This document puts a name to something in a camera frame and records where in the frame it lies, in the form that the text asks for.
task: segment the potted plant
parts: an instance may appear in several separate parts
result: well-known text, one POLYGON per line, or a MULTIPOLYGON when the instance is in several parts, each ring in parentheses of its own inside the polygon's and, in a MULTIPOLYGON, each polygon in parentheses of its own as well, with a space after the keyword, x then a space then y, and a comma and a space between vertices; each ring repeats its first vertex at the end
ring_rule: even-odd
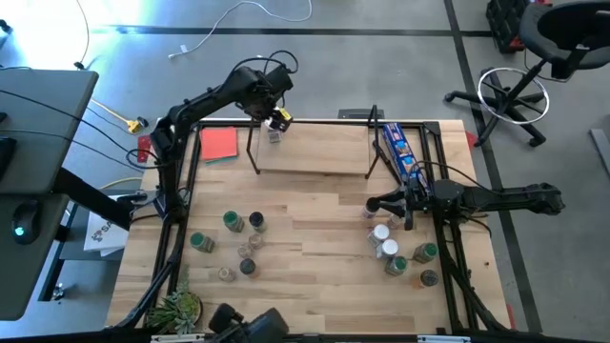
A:
POLYGON ((201 299, 189 291, 189 273, 185 267, 172 295, 163 298, 160 306, 149 311, 147 325, 159 328, 159 334, 187 334, 193 331, 202 314, 201 299))

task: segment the concrete floor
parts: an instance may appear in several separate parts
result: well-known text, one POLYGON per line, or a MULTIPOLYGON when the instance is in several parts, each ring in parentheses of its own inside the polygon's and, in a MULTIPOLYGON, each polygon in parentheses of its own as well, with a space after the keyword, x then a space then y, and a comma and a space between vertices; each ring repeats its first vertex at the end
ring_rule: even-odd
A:
MULTIPOLYGON (((307 13, 306 0, 261 3, 291 18, 307 13)), ((255 7, 243 6, 220 27, 450 29, 443 0, 313 0, 313 4, 313 16, 306 22, 284 22, 255 7)), ((486 0, 453 0, 461 30, 488 30, 485 4, 486 0)), ((220 0, 83 1, 92 29, 100 25, 208 28, 231 5, 220 0)), ((2 16, 14 27, 0 50, 4 66, 71 70, 71 63, 83 53, 86 34, 75 1, 23 1, 5 5, 2 16), (62 20, 48 16, 51 11, 61 12, 62 20)), ((298 57, 301 67, 294 78, 295 88, 286 96, 287 108, 296 117, 335 118, 338 109, 377 103, 388 118, 461 119, 467 130, 476 132, 473 114, 464 102, 441 101, 445 92, 465 88, 452 36, 223 34, 213 36, 192 54, 168 60, 167 55, 179 51, 180 45, 192 47, 202 38, 197 34, 92 34, 85 65, 100 74, 94 97, 128 116, 141 115, 153 121, 182 99, 222 82, 235 62, 285 49, 298 57)), ((475 80, 483 68, 523 68, 521 53, 503 56, 491 38, 465 37, 463 44, 475 80)), ((534 56, 530 57, 530 63, 534 62, 534 56)), ((605 230, 604 201, 610 196, 610 179, 587 133, 609 113, 609 79, 610 68, 604 68, 580 71, 567 84, 543 81, 552 99, 548 116, 537 123, 548 138, 544 145, 530 149, 527 134, 508 124, 500 124, 491 138, 505 187, 548 182, 562 190, 567 205, 557 217, 512 213, 541 327, 549 335, 610 341, 610 312, 606 309, 610 262, 605 256, 610 232, 605 230)), ((490 114, 483 115, 489 120, 490 114)), ((243 114, 228 107, 217 116, 243 114)), ((133 136, 90 113, 86 118, 123 145, 135 146, 133 136)), ((86 126, 79 128, 76 139, 120 156, 86 126)), ((473 150, 473 157, 478 179, 489 185, 481 150, 473 150)), ((137 176, 79 147, 71 148, 64 167, 94 186, 137 176)), ((515 311, 518 329, 528 330, 496 216, 490 218, 490 224, 507 303, 515 311)), ((61 304, 41 304, 33 299, 21 320, 0 322, 0 337, 101 329, 117 267, 101 262, 67 264, 60 281, 76 283, 84 291, 61 304)))

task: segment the computer mouse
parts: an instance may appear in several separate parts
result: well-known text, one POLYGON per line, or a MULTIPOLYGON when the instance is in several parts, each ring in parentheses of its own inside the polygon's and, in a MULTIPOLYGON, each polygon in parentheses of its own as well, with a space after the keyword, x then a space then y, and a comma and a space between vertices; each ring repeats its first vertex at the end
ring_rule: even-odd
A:
POLYGON ((40 234, 40 203, 28 200, 15 209, 12 215, 12 237, 22 245, 30 244, 40 234))

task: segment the table leg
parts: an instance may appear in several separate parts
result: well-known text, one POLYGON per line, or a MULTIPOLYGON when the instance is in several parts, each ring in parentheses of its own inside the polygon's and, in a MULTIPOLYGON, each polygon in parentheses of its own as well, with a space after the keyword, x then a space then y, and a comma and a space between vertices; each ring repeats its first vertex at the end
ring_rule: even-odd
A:
POLYGON ((110 199, 106 194, 92 187, 70 171, 63 168, 59 170, 55 177, 53 192, 66 194, 74 202, 125 230, 130 228, 129 209, 110 199))

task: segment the wooden tabletop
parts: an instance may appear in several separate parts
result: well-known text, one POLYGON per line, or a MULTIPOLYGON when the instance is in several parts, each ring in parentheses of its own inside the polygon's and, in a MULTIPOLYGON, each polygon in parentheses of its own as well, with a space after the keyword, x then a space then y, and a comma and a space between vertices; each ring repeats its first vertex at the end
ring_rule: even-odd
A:
MULTIPOLYGON (((442 120, 439 124, 447 163, 475 177, 462 122, 442 120)), ((421 156, 417 132, 405 130, 405 134, 416 156, 421 156)), ((202 232, 216 242, 212 253, 190 246, 185 246, 183 253, 182 264, 190 265, 191 290, 204 304, 199 330, 207 329, 210 317, 222 302, 234 306, 247 320, 276 307, 291 333, 434 333, 438 327, 449 330, 442 278, 427 289, 413 286, 413 279, 427 269, 441 277, 438 258, 423 265, 410 260, 404 275, 392 277, 384 272, 384 263, 375 259, 374 249, 366 239, 368 230, 384 223, 388 213, 380 212, 374 220, 365 220, 360 216, 364 202, 397 186, 381 161, 369 180, 358 175, 280 171, 256 175, 245 152, 246 140, 247 130, 239 129, 239 158, 211 166, 201 162, 196 174, 187 237, 202 232), (237 247, 247 242, 254 230, 246 224, 242 233, 228 231, 222 214, 230 210, 238 212, 246 222, 251 212, 262 212, 268 223, 269 228, 263 233, 265 246, 254 251, 253 259, 260 269, 256 279, 239 273, 241 258, 237 255, 237 247), (235 270, 237 279, 233 283, 220 281, 217 271, 221 267, 235 270)), ((452 171, 450 177, 469 184, 452 171)), ((186 171, 182 180, 186 180, 186 171)), ((147 171, 142 187, 151 190, 157 182, 157 172, 147 171)), ((489 233, 476 223, 463 224, 461 230, 472 285, 497 320, 508 326, 489 233)), ((155 218, 132 226, 108 325, 123 319, 149 286, 160 232, 160 220, 155 218)), ((418 245, 437 241, 432 218, 422 213, 416 213, 412 231, 392 231, 391 236, 399 244, 398 253, 407 258, 412 257, 418 245)), ((463 297, 455 283, 454 286, 460 319, 466 323, 463 297)))

